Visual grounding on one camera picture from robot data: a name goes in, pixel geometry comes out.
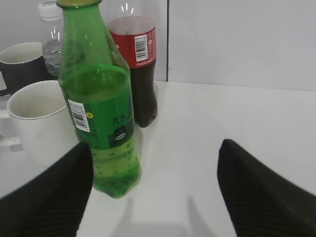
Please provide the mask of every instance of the bottle cap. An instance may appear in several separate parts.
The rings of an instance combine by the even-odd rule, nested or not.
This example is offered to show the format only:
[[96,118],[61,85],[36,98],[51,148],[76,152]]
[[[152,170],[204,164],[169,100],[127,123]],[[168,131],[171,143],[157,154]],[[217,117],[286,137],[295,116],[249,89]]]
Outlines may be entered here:
[[89,5],[96,5],[102,0],[57,0],[57,5],[62,8],[78,8]]
[[63,18],[63,10],[56,1],[46,1],[38,5],[39,14],[43,21],[57,21]]

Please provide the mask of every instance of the table surface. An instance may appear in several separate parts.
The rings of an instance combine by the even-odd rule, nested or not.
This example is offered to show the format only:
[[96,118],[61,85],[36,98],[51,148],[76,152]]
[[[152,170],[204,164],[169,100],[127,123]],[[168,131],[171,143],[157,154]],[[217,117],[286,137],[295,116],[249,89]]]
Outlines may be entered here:
[[[216,177],[225,138],[316,194],[316,92],[155,86],[158,117],[136,131],[143,168],[139,185],[121,199],[92,189],[78,237],[235,237]],[[23,151],[0,148],[0,196],[41,171]]]

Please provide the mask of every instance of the red label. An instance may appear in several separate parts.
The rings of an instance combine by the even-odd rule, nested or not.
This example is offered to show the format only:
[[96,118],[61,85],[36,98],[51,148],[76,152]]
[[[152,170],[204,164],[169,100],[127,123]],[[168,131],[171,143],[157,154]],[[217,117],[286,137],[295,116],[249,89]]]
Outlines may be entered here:
[[142,68],[156,60],[156,28],[138,35],[111,34],[130,68]]

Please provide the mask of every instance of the bottle label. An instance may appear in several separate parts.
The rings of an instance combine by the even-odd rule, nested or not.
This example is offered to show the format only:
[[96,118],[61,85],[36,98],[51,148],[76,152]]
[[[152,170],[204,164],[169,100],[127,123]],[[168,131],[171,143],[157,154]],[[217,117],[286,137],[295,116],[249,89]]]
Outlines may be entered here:
[[101,102],[80,103],[68,99],[68,108],[81,141],[91,148],[107,150],[124,144],[134,133],[130,88]]
[[130,68],[142,68],[156,60],[156,28],[138,35],[111,35]]

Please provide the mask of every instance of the barcode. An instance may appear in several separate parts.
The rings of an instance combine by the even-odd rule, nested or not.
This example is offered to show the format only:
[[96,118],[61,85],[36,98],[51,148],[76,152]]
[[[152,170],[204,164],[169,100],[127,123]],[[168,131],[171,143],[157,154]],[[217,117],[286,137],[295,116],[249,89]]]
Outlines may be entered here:
[[136,62],[148,59],[147,35],[135,36]]
[[70,110],[73,114],[76,127],[82,131],[90,132],[90,128],[89,128],[87,117],[85,115],[83,104],[77,103],[71,100],[68,100],[68,102],[69,102]]

